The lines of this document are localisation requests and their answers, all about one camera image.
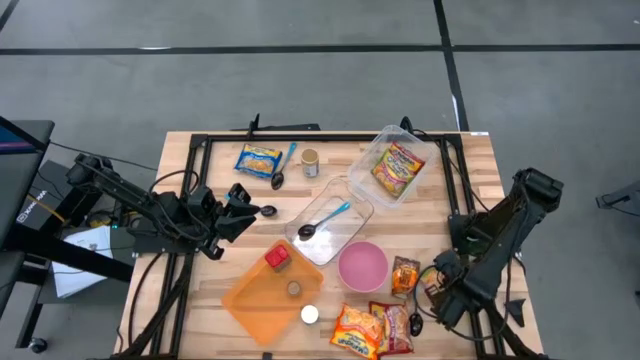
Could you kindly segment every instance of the white paper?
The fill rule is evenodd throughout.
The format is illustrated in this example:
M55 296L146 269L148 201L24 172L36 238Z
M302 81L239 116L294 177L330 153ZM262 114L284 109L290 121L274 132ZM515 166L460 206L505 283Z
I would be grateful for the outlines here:
M87 250L100 250L96 252L108 258L113 258L111 252L111 231L107 226L69 235L64 239L64 242L83 247ZM101 275L92 274L87 271L78 271L80 270L67 265L56 262L53 263L53 277L56 282L58 298L69 297L80 290L86 289L106 279L106 277ZM58 274L59 272L73 272L74 274Z

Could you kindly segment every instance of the spoon handle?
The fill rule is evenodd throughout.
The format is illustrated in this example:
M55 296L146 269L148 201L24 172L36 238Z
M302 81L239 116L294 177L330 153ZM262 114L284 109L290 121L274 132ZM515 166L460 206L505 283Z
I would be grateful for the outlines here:
M289 152L287 153L287 157L284 159L284 163L282 164L282 168L280 171L284 170L284 167L287 166L289 159L291 159L291 154L296 150L296 146L298 146L295 142L292 142L289 146Z
M345 212L345 211L349 210L350 207L351 207L351 203L349 201L345 201L344 204L340 205L340 207L338 209L336 209L336 211L332 212L331 214L329 214L329 216L327 216L326 218L322 219L322 221L320 221L318 223L318 225L320 225L320 224L322 224L324 222L327 222L329 219L331 219L332 217L334 217L334 216L336 216L336 215L338 215L338 214L340 214L342 212Z

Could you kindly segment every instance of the clear plastic container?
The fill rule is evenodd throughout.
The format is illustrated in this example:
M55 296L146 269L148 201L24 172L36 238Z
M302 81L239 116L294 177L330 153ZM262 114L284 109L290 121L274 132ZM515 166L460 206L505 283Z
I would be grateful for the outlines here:
M318 227L311 238L303 239L298 235L301 226L317 224L345 201L351 203L350 208ZM346 182L336 178L295 219L285 225L284 233L307 259L323 266L349 243L372 214L373 205L354 195Z
M395 197L390 194L382 184L373 176L371 170L378 164L384 152L391 146L391 143L397 142L399 145L407 148L414 155L425 161L424 166L418 171L415 178L405 187L400 196ZM416 188L427 169L431 166L434 153L428 143L423 142L417 137L409 134L407 131L396 125L387 125L382 129L380 134L369 144L360 159L354 162L348 171L349 180L353 188L359 193L374 199L378 203L390 208L396 208L411 192Z

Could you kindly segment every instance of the computer screen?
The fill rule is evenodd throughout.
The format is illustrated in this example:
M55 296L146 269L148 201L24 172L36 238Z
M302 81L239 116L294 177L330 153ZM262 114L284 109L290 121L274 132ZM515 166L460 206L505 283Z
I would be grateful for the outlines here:
M0 154L22 154L37 151L36 147L29 142L29 140L17 135L7 128L5 124L3 121L0 121Z

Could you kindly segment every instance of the white cap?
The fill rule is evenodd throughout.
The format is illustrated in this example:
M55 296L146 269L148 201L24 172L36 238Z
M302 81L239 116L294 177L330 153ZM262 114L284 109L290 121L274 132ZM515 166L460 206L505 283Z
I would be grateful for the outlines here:
M305 324L315 323L316 321L318 321L318 316L318 308L313 305L307 305L303 307L302 311L300 312L300 317L302 318L302 321L305 322Z

